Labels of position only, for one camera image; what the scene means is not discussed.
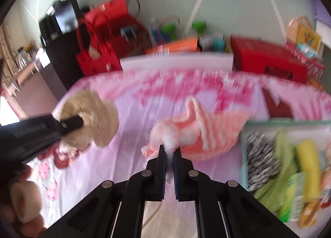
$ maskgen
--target silver rivet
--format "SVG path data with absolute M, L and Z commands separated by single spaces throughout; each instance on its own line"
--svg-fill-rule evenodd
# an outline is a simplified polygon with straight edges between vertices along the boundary
M 106 180 L 103 181 L 101 185 L 104 189 L 108 189 L 113 185 L 113 182 L 111 182 L 110 180 Z
M 152 174 L 152 172 L 150 170 L 143 170 L 141 172 L 141 175 L 144 176 L 144 177 L 148 177 Z
M 238 182 L 236 180 L 229 180 L 228 185 L 231 188 L 235 188 L 236 186 L 238 186 Z
M 197 177 L 199 175 L 199 172 L 197 170 L 191 170 L 188 172 L 188 175 L 191 177 Z

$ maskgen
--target black and white striped cloth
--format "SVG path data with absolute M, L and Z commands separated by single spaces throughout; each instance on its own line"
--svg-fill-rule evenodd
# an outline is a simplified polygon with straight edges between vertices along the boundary
M 247 141 L 248 191 L 253 191 L 277 174 L 281 164 L 275 158 L 275 140 L 268 140 L 262 132 L 254 131 Z

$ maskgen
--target pink striped cloth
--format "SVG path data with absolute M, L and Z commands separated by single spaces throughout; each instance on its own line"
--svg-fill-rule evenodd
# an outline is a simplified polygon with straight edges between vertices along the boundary
M 184 158 L 210 159 L 228 152 L 236 144 L 250 114 L 241 110 L 213 114 L 205 111 L 194 97 L 187 97 L 186 111 L 158 120 L 151 130 L 149 144 L 141 151 L 147 161 L 158 156 L 160 145 L 164 145 L 167 155 L 181 147 Z

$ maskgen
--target curtain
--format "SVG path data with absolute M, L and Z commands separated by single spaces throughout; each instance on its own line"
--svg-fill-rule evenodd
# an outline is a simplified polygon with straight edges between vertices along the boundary
M 0 57 L 4 59 L 2 84 L 8 84 L 18 71 L 15 63 L 15 51 L 9 34 L 8 21 L 5 18 L 0 26 Z

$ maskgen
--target person's hand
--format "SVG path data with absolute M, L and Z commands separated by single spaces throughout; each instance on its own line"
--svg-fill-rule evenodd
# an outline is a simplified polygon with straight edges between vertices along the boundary
M 28 165 L 25 165 L 25 170 L 18 175 L 18 180 L 25 181 L 28 179 L 30 174 L 31 168 Z M 24 224 L 17 220 L 17 215 L 15 214 L 10 202 L 7 185 L 1 185 L 0 187 L 0 210 L 18 234 L 21 233 L 25 237 L 38 237 L 46 230 L 44 227 L 44 221 L 40 214 L 34 220 Z

